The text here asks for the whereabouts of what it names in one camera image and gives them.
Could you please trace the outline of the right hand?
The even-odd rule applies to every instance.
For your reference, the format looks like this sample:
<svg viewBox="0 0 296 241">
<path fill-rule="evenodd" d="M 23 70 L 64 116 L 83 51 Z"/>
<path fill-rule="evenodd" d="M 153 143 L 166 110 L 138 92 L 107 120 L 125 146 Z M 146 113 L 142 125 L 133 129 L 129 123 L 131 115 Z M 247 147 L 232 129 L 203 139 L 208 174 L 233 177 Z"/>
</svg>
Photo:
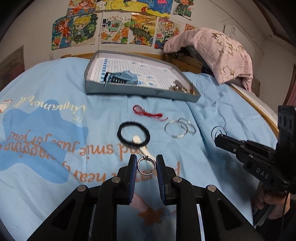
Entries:
<svg viewBox="0 0 296 241">
<path fill-rule="evenodd" d="M 290 209 L 290 194 L 288 197 L 283 194 L 268 191 L 263 183 L 259 183 L 257 190 L 251 200 L 253 210 L 262 210 L 266 204 L 274 205 L 268 219 L 278 219 Z"/>
</svg>

